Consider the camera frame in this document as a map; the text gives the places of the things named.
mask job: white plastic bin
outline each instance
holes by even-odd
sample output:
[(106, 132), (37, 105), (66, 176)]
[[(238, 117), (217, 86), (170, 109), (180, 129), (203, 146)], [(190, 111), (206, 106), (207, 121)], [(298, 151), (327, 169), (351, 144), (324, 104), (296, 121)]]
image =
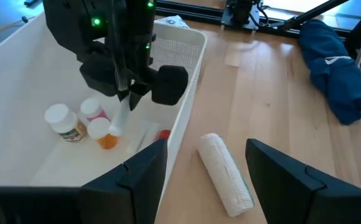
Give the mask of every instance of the white plastic bin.
[(74, 112), (91, 96), (100, 98), (111, 117), (119, 106), (87, 87), (76, 56), (59, 46), (45, 24), (45, 15), (30, 21), (0, 44), (0, 185), (81, 186), (131, 157), (133, 134), (143, 121), (171, 129), (166, 182), (171, 174), (192, 108), (206, 37), (196, 30), (155, 24), (153, 68), (181, 65), (189, 86), (175, 106), (142, 98), (114, 149), (104, 150), (92, 139), (65, 142), (44, 121), (52, 104), (65, 103)]

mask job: blue cloth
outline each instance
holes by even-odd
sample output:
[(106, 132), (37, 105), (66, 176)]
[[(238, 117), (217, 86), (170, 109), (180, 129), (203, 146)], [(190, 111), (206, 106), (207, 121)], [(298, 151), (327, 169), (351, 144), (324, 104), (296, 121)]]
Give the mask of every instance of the blue cloth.
[(311, 70), (311, 81), (327, 98), (330, 109), (342, 124), (361, 118), (361, 71), (350, 58), (333, 28), (316, 19), (301, 29), (299, 44)]

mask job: white stick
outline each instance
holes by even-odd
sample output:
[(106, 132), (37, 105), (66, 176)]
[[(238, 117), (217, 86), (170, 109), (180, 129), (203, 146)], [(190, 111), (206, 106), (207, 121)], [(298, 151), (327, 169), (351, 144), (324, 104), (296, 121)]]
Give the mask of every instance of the white stick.
[(121, 101), (120, 109), (117, 111), (117, 113), (114, 114), (113, 119), (111, 120), (111, 125), (108, 132), (112, 136), (119, 137), (123, 134), (130, 112), (131, 109), (129, 108), (129, 96), (127, 96)]

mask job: supplement bottle label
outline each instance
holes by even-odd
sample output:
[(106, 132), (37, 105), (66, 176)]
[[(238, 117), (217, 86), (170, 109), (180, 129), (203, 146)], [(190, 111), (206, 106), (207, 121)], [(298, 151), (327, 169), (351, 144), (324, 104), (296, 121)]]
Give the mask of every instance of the supplement bottle label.
[(61, 137), (68, 142), (79, 142), (87, 136), (87, 129), (78, 122), (77, 127), (67, 133), (60, 133)]

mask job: rolled bandage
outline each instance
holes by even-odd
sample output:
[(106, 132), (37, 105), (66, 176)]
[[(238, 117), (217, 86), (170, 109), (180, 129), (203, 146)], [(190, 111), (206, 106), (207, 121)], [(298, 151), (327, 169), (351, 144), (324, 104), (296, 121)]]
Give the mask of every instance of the rolled bandage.
[(214, 133), (200, 138), (199, 153), (230, 217), (254, 207), (247, 185), (223, 140)]

